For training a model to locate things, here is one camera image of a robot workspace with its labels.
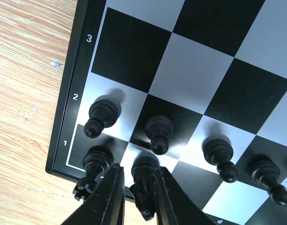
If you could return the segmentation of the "black rook piece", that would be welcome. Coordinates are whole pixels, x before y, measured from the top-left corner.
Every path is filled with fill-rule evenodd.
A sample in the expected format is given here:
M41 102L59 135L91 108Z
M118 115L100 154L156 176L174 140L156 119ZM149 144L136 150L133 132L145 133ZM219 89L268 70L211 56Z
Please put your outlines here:
M93 146L83 158L85 176L81 178L74 187L74 198L84 202L93 193L97 179L104 176L113 165L113 154L104 146Z

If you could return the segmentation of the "black silver chess board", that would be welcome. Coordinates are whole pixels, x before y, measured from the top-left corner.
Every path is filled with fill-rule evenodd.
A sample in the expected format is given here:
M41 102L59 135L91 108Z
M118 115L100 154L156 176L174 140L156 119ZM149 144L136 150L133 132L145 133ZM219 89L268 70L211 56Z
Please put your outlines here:
M97 138L83 127L101 99L119 110ZM287 207L252 182L269 157L287 189L287 0L80 0L76 6L45 170L77 181L102 145L133 184L136 157L152 156L145 124L169 117L159 162L218 225L287 225ZM202 145L223 139L238 170L224 182Z

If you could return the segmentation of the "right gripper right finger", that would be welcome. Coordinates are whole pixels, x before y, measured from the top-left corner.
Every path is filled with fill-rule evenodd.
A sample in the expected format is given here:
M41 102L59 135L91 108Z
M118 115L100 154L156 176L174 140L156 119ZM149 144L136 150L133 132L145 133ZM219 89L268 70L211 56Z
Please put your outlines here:
M158 225L213 225L186 195L166 167L155 172L155 197Z

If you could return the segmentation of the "black knight piece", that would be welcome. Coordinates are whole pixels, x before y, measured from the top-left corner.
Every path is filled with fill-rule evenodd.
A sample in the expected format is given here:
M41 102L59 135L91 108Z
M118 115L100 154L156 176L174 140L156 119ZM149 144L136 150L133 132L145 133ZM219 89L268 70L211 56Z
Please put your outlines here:
M160 164L157 158L141 156L134 160L131 174L134 184L130 186L135 204L144 220L154 218L156 212L155 172Z

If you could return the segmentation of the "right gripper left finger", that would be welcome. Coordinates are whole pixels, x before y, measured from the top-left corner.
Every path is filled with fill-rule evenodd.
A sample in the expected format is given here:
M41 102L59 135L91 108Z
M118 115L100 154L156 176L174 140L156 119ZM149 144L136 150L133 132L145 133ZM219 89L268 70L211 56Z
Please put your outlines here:
M124 168L114 164L90 197L63 224L123 225L124 203Z

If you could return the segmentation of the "black chess piece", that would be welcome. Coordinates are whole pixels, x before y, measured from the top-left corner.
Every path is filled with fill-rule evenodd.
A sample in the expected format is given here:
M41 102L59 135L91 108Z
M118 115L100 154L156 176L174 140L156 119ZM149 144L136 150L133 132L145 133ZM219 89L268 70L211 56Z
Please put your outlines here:
M156 155L164 155L169 148L169 139L174 132L172 120L165 115L155 115L148 119L145 134L151 141L151 150Z
M202 145L202 151L207 163L216 166L221 179L226 183L234 183L239 174L235 164L231 161L234 150L223 139L212 139Z

